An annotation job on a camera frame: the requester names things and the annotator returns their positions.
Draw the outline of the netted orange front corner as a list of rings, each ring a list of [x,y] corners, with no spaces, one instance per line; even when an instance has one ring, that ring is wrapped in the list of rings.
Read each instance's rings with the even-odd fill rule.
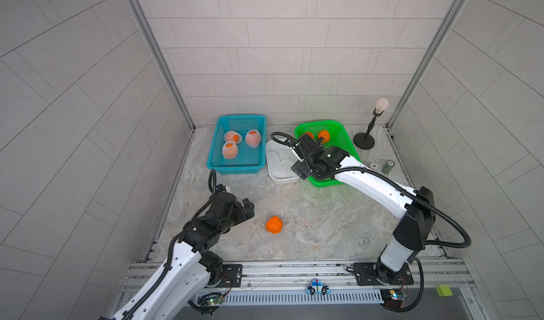
[[[272,234],[279,234],[283,229],[283,221],[278,216],[271,217],[268,222],[266,222],[266,230]]]

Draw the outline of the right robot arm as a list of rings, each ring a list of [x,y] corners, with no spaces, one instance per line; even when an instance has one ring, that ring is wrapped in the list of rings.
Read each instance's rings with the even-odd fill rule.
[[[471,245],[466,230],[434,206],[433,193],[429,189],[421,187],[415,190],[400,185],[363,165],[348,151],[337,146],[323,146],[321,138],[315,141],[311,136],[303,134],[296,139],[283,132],[274,132],[271,138],[291,148],[298,159],[291,169],[303,180],[309,177],[320,181],[330,178],[350,185],[380,203],[399,219],[390,243],[373,269],[372,277],[382,284],[396,282],[405,263],[416,259],[417,254],[427,246],[466,249]],[[463,241],[429,240],[428,236],[437,217],[450,224]]]

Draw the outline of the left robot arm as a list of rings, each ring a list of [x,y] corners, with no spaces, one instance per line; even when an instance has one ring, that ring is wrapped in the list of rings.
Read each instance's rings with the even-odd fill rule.
[[[204,287],[222,280],[223,260],[211,251],[230,229],[254,217],[254,204],[237,201],[216,172],[208,177],[211,196],[169,243],[167,259],[112,319],[172,319]]]

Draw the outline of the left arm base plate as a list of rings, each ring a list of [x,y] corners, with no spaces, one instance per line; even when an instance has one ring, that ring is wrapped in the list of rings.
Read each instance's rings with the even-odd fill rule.
[[[242,264],[223,264],[221,269],[211,270],[211,278],[206,287],[240,287],[242,280]]]

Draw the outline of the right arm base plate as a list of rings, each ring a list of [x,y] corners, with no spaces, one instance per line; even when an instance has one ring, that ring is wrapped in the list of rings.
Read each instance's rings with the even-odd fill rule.
[[[398,272],[389,269],[378,260],[376,263],[354,263],[346,267],[353,274],[357,286],[371,285],[413,285],[414,279],[407,263]]]

